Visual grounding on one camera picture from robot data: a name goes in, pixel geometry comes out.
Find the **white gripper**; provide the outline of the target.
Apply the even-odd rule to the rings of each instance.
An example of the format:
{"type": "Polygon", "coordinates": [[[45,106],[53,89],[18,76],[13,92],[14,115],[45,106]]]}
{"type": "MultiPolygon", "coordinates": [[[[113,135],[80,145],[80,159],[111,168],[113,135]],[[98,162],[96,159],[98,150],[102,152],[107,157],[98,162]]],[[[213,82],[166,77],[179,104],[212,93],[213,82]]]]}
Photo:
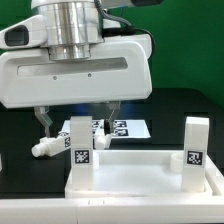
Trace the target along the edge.
{"type": "Polygon", "coordinates": [[[84,60],[49,59],[45,49],[0,55],[0,103],[7,108],[35,107],[34,114],[50,137],[53,105],[109,102],[111,114],[104,133],[114,132],[123,100],[145,99],[152,92],[147,35],[107,38],[90,49],[84,60]]]}

